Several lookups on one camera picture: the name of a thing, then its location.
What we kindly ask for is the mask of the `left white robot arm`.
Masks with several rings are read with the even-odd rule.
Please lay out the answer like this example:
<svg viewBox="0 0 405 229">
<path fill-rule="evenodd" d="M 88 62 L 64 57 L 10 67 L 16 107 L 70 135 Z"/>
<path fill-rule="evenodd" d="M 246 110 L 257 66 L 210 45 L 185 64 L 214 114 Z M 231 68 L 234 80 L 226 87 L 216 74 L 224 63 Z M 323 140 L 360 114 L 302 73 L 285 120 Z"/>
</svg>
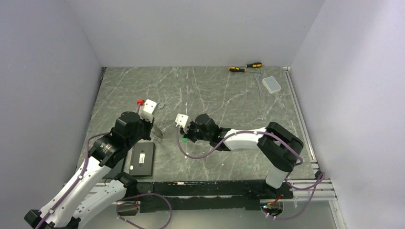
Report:
<svg viewBox="0 0 405 229">
<path fill-rule="evenodd" d="M 81 229 L 113 202 L 132 200 L 138 182 L 126 172 L 116 174 L 91 197 L 87 195 L 139 140 L 151 139 L 153 113 L 151 109 L 122 113 L 110 132 L 96 135 L 82 165 L 60 192 L 41 209 L 30 210 L 24 220 L 33 229 Z"/>
</svg>

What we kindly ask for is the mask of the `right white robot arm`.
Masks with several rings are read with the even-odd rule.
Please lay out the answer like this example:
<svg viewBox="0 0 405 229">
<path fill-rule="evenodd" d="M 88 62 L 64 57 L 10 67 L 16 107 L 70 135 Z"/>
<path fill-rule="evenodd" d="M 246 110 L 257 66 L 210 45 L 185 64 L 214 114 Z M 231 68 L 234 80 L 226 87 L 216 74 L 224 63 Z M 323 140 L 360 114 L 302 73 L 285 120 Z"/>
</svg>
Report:
<svg viewBox="0 0 405 229">
<path fill-rule="evenodd" d="M 177 114 L 175 119 L 177 137 L 192 142 L 206 141 L 212 150 L 233 151 L 239 149 L 259 150 L 270 161 L 271 166 L 265 178 L 263 192 L 269 198 L 281 193 L 282 184 L 295 166 L 301 165 L 300 153 L 303 142 L 276 122 L 252 130 L 237 130 L 219 127 L 208 114 L 198 115 L 194 121 L 185 114 Z"/>
</svg>

